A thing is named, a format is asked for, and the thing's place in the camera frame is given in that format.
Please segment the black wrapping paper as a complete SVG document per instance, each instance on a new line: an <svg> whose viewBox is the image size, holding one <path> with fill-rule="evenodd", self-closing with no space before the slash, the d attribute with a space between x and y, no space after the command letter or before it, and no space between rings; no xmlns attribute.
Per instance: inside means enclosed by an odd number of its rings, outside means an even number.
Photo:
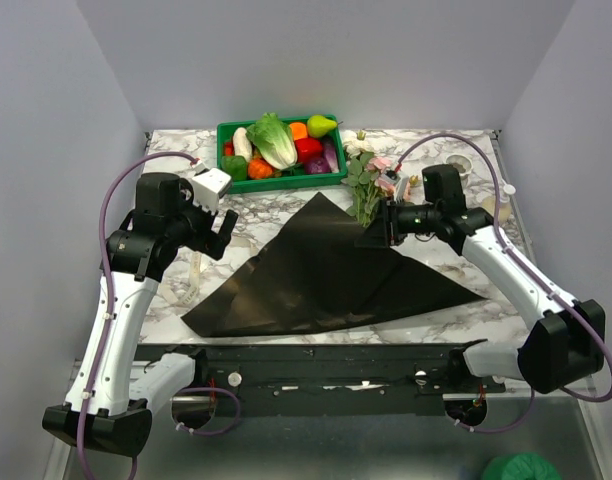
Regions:
<svg viewBox="0 0 612 480"><path fill-rule="evenodd" d="M479 295L392 249L318 193L183 322L201 337L317 334L469 304Z"/></svg>

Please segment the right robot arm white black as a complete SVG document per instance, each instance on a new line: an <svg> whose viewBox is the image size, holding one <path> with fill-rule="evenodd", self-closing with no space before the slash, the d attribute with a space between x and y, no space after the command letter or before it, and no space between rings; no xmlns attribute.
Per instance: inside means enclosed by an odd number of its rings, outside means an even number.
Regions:
<svg viewBox="0 0 612 480"><path fill-rule="evenodd" d="M423 169L425 202L413 205L387 198L357 239L359 248L389 248L409 234L433 235L481 270L524 320L529 335L522 345L479 340L452 353L446 379L466 392L482 377L524 380L539 393L559 390L604 366L597 342L605 333L605 312L594 300L581 302L529 263L491 215L468 208L459 172L451 165Z"/></svg>

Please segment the white flower stem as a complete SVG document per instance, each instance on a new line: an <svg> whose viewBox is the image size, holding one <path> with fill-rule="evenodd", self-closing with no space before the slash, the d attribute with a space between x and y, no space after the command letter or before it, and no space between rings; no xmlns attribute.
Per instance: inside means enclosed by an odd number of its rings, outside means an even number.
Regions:
<svg viewBox="0 0 612 480"><path fill-rule="evenodd" d="M347 166L347 176L343 183L351 190L352 205L348 213L362 226L367 226L372 218L372 185L373 173L368 166L375 153L366 139L366 134L359 131L343 140Z"/></svg>

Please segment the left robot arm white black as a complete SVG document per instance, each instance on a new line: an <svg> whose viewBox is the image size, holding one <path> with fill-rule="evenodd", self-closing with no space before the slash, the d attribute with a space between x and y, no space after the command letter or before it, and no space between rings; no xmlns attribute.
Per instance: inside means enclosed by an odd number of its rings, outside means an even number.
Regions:
<svg viewBox="0 0 612 480"><path fill-rule="evenodd" d="M171 173L139 178L134 209L102 237L110 270L100 279L94 326L63 405L44 413L46 431L71 446L136 458L168 400L180 390L195 395L206 387L208 372L196 353L168 351L141 379L132 382L130 374L142 324L179 249L222 258L238 216L229 210L218 231L212 226L231 185L217 168L190 179Z"/></svg>

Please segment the peach pink rose stem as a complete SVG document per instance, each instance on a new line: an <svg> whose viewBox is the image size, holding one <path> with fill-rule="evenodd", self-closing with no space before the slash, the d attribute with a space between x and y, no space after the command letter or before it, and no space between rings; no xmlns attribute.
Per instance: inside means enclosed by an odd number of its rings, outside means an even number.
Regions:
<svg viewBox="0 0 612 480"><path fill-rule="evenodd" d="M376 177L364 187L362 205L357 210L358 222L367 227L374 219L379 201L392 195L393 186L382 177Z"/></svg>

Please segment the large pink rose stem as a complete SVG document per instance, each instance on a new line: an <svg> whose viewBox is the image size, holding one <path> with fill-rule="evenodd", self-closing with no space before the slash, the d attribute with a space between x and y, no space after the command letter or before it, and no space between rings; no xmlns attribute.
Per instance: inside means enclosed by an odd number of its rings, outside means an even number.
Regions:
<svg viewBox="0 0 612 480"><path fill-rule="evenodd" d="M412 201L412 191L417 186L418 182L419 182L419 178L417 176L414 176L414 177L410 178L410 185L411 185L411 188L410 188L410 200L408 202L405 202L405 203L410 203Z"/></svg>

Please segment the small pink rose stem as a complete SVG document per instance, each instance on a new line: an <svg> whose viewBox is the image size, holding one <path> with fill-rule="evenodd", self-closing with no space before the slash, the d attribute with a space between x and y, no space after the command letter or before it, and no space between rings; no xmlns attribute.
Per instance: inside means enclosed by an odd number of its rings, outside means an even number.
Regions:
<svg viewBox="0 0 612 480"><path fill-rule="evenodd" d="M371 180L379 177L385 169L390 169L391 161L382 157L373 156L370 160L364 161L368 153L360 156L360 162L362 163L363 170L359 176L359 183L355 187L355 207L356 207L356 219L358 221L357 210L362 205L364 187Z"/></svg>

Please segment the cream ribbon gold text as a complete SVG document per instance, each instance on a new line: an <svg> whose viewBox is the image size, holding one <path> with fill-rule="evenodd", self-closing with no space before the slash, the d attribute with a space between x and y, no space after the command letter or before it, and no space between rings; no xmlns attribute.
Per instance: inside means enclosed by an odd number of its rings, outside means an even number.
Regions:
<svg viewBox="0 0 612 480"><path fill-rule="evenodd" d="M249 238L235 235L226 255L213 260L207 254L183 248L167 269L158 296L170 307L193 306L229 278L249 257L259 252Z"/></svg>

